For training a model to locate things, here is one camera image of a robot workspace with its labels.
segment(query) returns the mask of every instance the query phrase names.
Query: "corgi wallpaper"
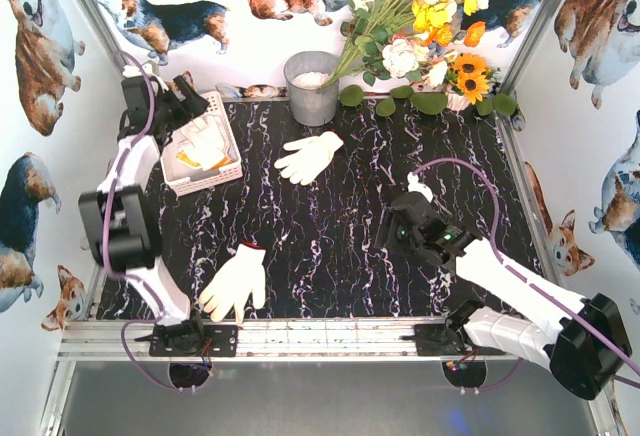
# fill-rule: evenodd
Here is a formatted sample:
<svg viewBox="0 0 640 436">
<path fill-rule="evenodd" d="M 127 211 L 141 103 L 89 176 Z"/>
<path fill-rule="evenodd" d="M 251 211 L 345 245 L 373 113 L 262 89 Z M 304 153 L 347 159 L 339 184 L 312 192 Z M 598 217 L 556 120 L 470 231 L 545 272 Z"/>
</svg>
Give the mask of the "corgi wallpaper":
<svg viewBox="0 0 640 436">
<path fill-rule="evenodd" d="M 339 54 L 340 23 L 350 17 L 346 0 L 94 0 L 121 47 L 161 65 L 161 74 L 190 70 L 199 91 L 225 97 L 284 94 L 282 68 L 293 54 L 323 50 Z M 508 70 L 542 0 L 489 0 L 489 8 L 465 16 L 462 30 L 486 21 L 476 48 Z M 342 84 L 358 83 L 360 75 Z M 378 81 L 384 92 L 402 82 Z"/>
<path fill-rule="evenodd" d="M 95 264 L 77 201 L 104 179 L 125 104 L 76 0 L 0 0 L 0 22 L 0 426 L 27 435 L 62 330 L 87 309 Z"/>
<path fill-rule="evenodd" d="M 618 305 L 640 348 L 640 0 L 561 0 L 516 83 L 517 133 L 560 277 Z M 621 375 L 634 378 L 627 369 Z M 640 435 L 636 389 L 608 393 Z"/>
</svg>

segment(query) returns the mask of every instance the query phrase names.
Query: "white wall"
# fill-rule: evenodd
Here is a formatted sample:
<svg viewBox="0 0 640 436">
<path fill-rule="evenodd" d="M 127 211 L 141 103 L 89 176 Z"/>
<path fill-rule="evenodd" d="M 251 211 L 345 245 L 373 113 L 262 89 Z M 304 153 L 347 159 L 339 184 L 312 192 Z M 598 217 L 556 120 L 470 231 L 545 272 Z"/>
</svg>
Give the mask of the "white wall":
<svg viewBox="0 0 640 436">
<path fill-rule="evenodd" d="M 154 4 L 180 4 L 197 0 L 149 0 Z M 169 65 L 165 67 L 167 75 L 173 77 L 185 69 L 191 70 L 199 90 L 215 89 L 218 83 L 239 86 L 252 84 L 271 84 L 283 86 L 282 67 L 293 54 L 305 50 L 321 50 L 340 54 L 343 38 L 340 35 L 340 22 L 350 19 L 348 7 L 331 13 L 333 24 L 320 27 L 315 24 L 309 13 L 294 16 L 290 21 L 259 20 L 249 9 L 247 0 L 208 0 L 230 8 L 229 24 L 231 43 L 226 54 L 216 54 L 214 42 L 210 37 L 202 38 L 181 48 L 169 52 Z M 107 23 L 114 30 L 121 46 L 138 57 L 145 57 L 146 50 L 129 43 L 115 30 L 112 19 L 103 12 Z M 508 48 L 498 49 L 497 44 L 506 39 L 506 33 L 498 29 L 487 33 L 480 45 L 470 50 L 456 46 L 461 51 L 473 51 L 488 58 L 494 67 L 500 67 L 502 75 L 513 60 L 524 36 L 520 36 Z M 362 76 L 344 78 L 342 84 L 362 82 Z M 398 80 L 378 81 L 376 91 L 386 91 L 399 86 Z"/>
<path fill-rule="evenodd" d="M 56 267 L 64 265 L 84 282 L 94 271 L 87 251 L 81 250 L 84 230 L 78 212 L 78 196 L 103 178 L 113 156 L 115 136 L 124 101 L 115 66 L 102 51 L 73 0 L 59 0 L 75 39 L 86 44 L 77 57 L 74 74 L 82 78 L 78 93 L 66 90 L 64 113 L 53 134 L 44 137 L 27 121 L 18 99 L 15 71 L 17 22 L 8 1 L 0 0 L 0 67 L 3 68 L 3 131 L 0 132 L 0 185 L 7 170 L 25 152 L 44 161 L 56 185 L 62 208 L 40 203 L 34 271 L 44 283 L 40 298 L 27 303 L 18 299 L 0 313 L 0 427 L 3 435 L 34 435 L 47 396 L 60 331 L 40 327 L 43 318 L 60 299 Z"/>
<path fill-rule="evenodd" d="M 640 59 L 640 35 L 634 38 L 624 44 L 635 47 Z M 630 304 L 630 299 L 640 301 L 638 268 L 610 233 L 594 234 L 588 226 L 597 219 L 594 207 L 602 206 L 601 186 L 607 172 L 636 138 L 640 65 L 608 86 L 601 108 L 596 109 L 591 102 L 591 84 L 581 78 L 578 90 L 569 86 L 573 63 L 568 53 L 561 52 L 550 24 L 516 85 L 527 118 L 527 127 L 518 140 L 525 159 L 537 172 L 554 223 L 559 224 L 570 209 L 575 209 L 576 242 L 596 260 L 593 266 L 568 278 L 569 286 L 586 296 L 602 292 L 618 304 L 635 348 L 634 359 L 640 361 L 640 316 Z M 626 368 L 620 374 L 635 377 Z M 629 434 L 640 434 L 636 409 L 640 393 L 616 384 L 616 394 Z"/>
</svg>

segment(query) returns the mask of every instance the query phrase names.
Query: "plastic basket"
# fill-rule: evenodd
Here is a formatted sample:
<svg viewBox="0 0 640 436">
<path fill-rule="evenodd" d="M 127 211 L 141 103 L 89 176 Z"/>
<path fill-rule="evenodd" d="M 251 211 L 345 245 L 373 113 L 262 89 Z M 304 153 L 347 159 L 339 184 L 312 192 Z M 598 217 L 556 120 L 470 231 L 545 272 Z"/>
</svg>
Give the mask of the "plastic basket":
<svg viewBox="0 0 640 436">
<path fill-rule="evenodd" d="M 226 183 L 242 177 L 240 151 L 238 150 L 236 139 L 233 137 L 233 132 L 229 125 L 229 118 L 224 110 L 220 93 L 211 91 L 210 93 L 203 94 L 202 97 L 209 101 L 209 107 L 204 115 L 219 116 L 224 123 L 224 128 L 230 142 L 228 156 L 233 160 L 233 163 L 209 171 L 189 168 L 176 158 L 178 146 L 186 138 L 181 131 L 175 131 L 173 133 L 173 141 L 165 146 L 162 151 L 160 165 L 162 166 L 162 175 L 164 176 L 165 182 L 178 196 L 211 188 L 216 184 Z"/>
</svg>

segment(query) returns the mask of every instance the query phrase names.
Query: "wire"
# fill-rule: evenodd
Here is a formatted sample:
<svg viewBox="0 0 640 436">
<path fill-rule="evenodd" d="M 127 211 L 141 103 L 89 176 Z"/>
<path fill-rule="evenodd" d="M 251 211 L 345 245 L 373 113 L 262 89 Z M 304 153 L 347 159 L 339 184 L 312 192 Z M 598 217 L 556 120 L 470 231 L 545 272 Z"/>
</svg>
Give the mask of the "wire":
<svg viewBox="0 0 640 436">
<path fill-rule="evenodd" d="M 151 125 L 153 124 L 153 116 L 156 110 L 155 93 L 153 91 L 153 85 L 151 84 L 151 80 L 149 79 L 149 76 L 145 72 L 142 65 L 129 53 L 126 53 L 124 51 L 116 51 L 114 53 L 114 57 L 117 56 L 118 54 L 124 57 L 125 59 L 129 60 L 131 63 L 133 63 L 134 66 L 136 66 L 136 68 L 138 68 L 138 70 L 140 71 L 140 74 L 142 75 L 142 78 L 144 79 L 145 85 L 147 86 L 147 92 L 149 95 L 149 115 L 147 116 L 147 122 L 144 128 L 142 128 L 142 131 L 137 135 L 135 135 L 131 140 L 131 148 L 133 148 L 136 144 L 138 144 L 138 142 L 142 138 L 144 138 L 149 133 L 149 130 L 151 129 Z M 122 171 L 124 162 L 129 156 L 130 152 L 131 152 L 130 148 L 125 149 L 120 155 L 120 158 L 118 159 L 118 161 L 116 161 L 116 166 L 115 166 L 116 176 L 111 182 L 111 187 L 109 188 L 109 193 L 107 194 L 107 202 L 106 202 L 105 211 L 104 211 L 104 224 L 102 226 L 103 265 L 107 275 L 110 276 L 111 278 L 118 281 L 124 281 L 124 282 L 134 280 L 139 284 L 141 284 L 144 287 L 144 289 L 146 289 L 147 292 L 151 295 L 155 303 L 158 305 L 158 315 L 156 316 L 156 319 L 153 322 L 149 322 L 147 320 L 130 320 L 122 325 L 122 328 L 120 329 L 120 341 L 122 342 L 122 347 L 124 348 L 124 352 L 127 354 L 127 357 L 136 366 L 136 368 L 138 368 L 138 370 L 144 375 L 144 377 L 146 377 L 149 381 L 151 381 L 155 386 L 161 389 L 182 393 L 181 388 L 175 388 L 173 386 L 164 384 L 163 382 L 161 382 L 160 380 L 152 376 L 149 372 L 147 372 L 142 367 L 142 365 L 135 359 L 135 357 L 133 356 L 133 353 L 129 349 L 129 345 L 127 344 L 126 331 L 129 326 L 131 326 L 134 323 L 157 324 L 164 316 L 164 311 L 165 311 L 164 305 L 162 304 L 162 300 L 157 295 L 157 293 L 151 288 L 151 286 L 147 284 L 146 281 L 144 281 L 142 278 L 136 275 L 122 274 L 122 273 L 115 272 L 113 270 L 113 267 L 111 266 L 111 259 L 109 257 L 109 223 L 111 222 L 111 215 L 113 214 L 113 200 L 115 199 L 116 186 L 120 178 L 120 172 Z"/>
<path fill-rule="evenodd" d="M 478 176 L 480 178 L 480 180 L 485 184 L 485 186 L 489 190 L 489 193 L 491 194 L 491 199 L 493 200 L 493 223 L 491 224 L 491 232 L 489 233 L 489 242 L 491 244 L 491 249 L 493 250 L 493 253 L 495 254 L 495 256 L 498 259 L 498 261 L 500 262 L 500 264 L 504 264 L 504 258 L 500 254 L 500 251 L 498 251 L 498 246 L 496 245 L 496 231 L 498 229 L 498 221 L 499 221 L 499 217 L 500 217 L 500 207 L 499 207 L 499 204 L 498 204 L 498 195 L 496 193 L 495 188 L 493 187 L 493 185 L 489 181 L 489 178 L 487 178 L 478 168 L 476 168 L 472 164 L 470 164 L 470 163 L 468 163 L 466 161 L 463 161 L 461 159 L 458 159 L 458 158 L 438 158 L 438 159 L 434 159 L 433 161 L 430 161 L 430 162 L 420 166 L 418 169 L 416 169 L 413 172 L 413 174 L 415 176 L 418 176 L 425 169 L 431 168 L 432 166 L 440 165 L 442 163 L 453 163 L 453 164 L 457 164 L 458 166 L 464 166 L 465 168 L 470 169 L 476 176 Z M 586 321 L 580 315 L 574 313 L 571 309 L 566 307 L 564 304 L 562 304 L 560 301 L 558 301 L 552 295 L 548 294 L 542 288 L 536 286 L 535 283 L 529 283 L 527 278 L 524 275 L 522 275 L 521 273 L 519 273 L 512 266 L 508 266 L 507 265 L 507 266 L 505 266 L 505 269 L 507 269 L 511 274 L 513 274 L 515 277 L 517 277 L 520 281 L 522 281 L 523 283 L 527 284 L 531 289 L 533 289 L 535 292 L 537 292 L 543 298 L 547 299 L 549 302 L 551 302 L 552 304 L 556 305 L 558 308 L 560 308 L 566 314 L 571 316 L 571 318 L 574 321 L 577 321 L 584 329 L 586 329 L 588 332 L 590 332 L 602 344 L 604 344 L 607 348 L 609 348 L 611 351 L 613 351 L 613 353 L 616 356 L 618 356 L 638 376 L 640 376 L 640 365 L 638 365 L 629 356 L 627 356 L 624 353 L 624 351 L 622 351 L 620 348 L 618 348 L 604 334 L 602 334 L 600 331 L 598 331 L 598 329 L 594 328 L 593 325 L 591 325 L 588 321 Z"/>
</svg>

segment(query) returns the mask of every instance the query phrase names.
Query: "marble tabletop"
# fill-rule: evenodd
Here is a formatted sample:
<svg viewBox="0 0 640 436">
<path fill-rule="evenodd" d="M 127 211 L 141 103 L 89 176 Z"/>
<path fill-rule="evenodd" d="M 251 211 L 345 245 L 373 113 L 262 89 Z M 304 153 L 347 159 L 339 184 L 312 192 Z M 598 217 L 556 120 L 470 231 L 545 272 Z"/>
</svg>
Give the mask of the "marble tabletop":
<svg viewBox="0 0 640 436">
<path fill-rule="evenodd" d="M 494 182 L 500 201 L 497 243 L 525 266 L 539 267 L 498 129 L 490 120 L 446 112 L 420 116 L 408 104 L 384 119 L 375 100 L 340 108 L 333 122 L 307 128 L 287 101 L 225 104 L 243 161 L 243 178 L 177 198 L 156 167 L 147 195 L 162 230 L 164 260 L 177 285 L 197 295 L 240 242 L 267 249 L 267 300 L 247 318 L 350 318 L 439 315 L 467 299 L 506 310 L 484 289 L 428 264 L 373 248 L 381 211 L 407 189 L 407 173 L 439 157 L 457 157 Z M 344 146 L 312 185 L 281 179 L 273 163 L 284 143 L 325 130 Z M 423 174 L 442 207 L 484 234 L 493 208 L 486 188 L 454 165 Z M 98 319 L 152 319 L 133 288 L 107 280 Z"/>
</svg>

